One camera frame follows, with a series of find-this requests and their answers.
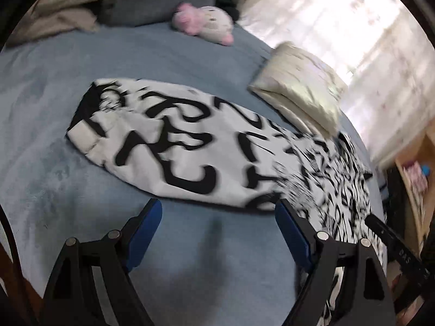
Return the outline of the black and white graffiti hoodie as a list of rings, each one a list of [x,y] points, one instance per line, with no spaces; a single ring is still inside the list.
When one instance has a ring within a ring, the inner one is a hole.
[[[176,325],[256,325],[271,317],[269,277],[261,294],[229,292],[226,267],[244,277],[283,270],[284,244],[269,223],[251,214],[272,211],[280,199],[316,230],[342,242],[366,238],[379,257],[384,244],[363,219],[372,170],[346,133],[326,139],[295,133],[240,105],[200,90],[152,80],[94,81],[66,132],[92,163],[153,195],[238,210],[233,238],[220,224],[206,241],[204,262],[173,283],[168,319]]]

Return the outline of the wooden bookshelf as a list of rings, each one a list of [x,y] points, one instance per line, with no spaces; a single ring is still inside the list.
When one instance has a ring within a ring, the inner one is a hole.
[[[434,216],[434,136],[419,134],[398,153],[395,165],[407,195],[405,242],[419,255]]]

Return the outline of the blue fleece bed blanket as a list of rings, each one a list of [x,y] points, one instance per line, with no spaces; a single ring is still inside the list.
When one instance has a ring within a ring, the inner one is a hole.
[[[299,134],[248,91],[271,49],[166,24],[69,32],[1,53],[1,203],[43,293],[65,239],[99,239],[152,196],[163,219],[131,275],[157,325],[279,325],[296,266],[286,198],[317,230],[372,238],[375,181],[350,124]]]

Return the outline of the sheer floral curtain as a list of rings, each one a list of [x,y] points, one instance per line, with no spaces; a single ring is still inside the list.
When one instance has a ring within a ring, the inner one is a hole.
[[[237,0],[241,25],[290,41],[347,84],[341,108],[378,166],[434,118],[434,47],[400,0]]]

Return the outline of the beige crumpled blanket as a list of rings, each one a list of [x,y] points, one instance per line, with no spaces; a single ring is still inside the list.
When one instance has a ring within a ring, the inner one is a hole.
[[[96,32],[95,13],[85,7],[101,0],[37,0],[26,12],[6,46],[16,46],[72,30]]]

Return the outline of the pink and white plush toy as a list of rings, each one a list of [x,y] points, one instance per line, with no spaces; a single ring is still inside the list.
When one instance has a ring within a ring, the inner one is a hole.
[[[223,46],[234,43],[232,18],[218,7],[194,7],[190,3],[182,3],[173,15],[172,26],[179,32],[211,43]]]

